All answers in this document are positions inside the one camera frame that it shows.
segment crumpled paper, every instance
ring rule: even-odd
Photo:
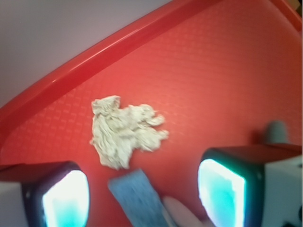
[[[93,138],[90,143],[98,152],[102,165],[128,169],[134,149],[154,151],[160,147],[161,140],[168,138],[169,132],[152,128],[164,123],[165,119],[162,115],[156,116],[150,105],[119,107],[119,96],[92,102]]]

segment red tray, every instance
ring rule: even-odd
[[[283,0],[175,0],[56,69],[0,109],[0,163],[77,162],[88,226],[129,226],[107,188],[142,168],[156,191],[200,218],[197,168],[208,147],[257,143],[267,122],[302,144],[302,20]],[[122,97],[163,114],[169,139],[135,151],[130,170],[99,163],[91,101]]]

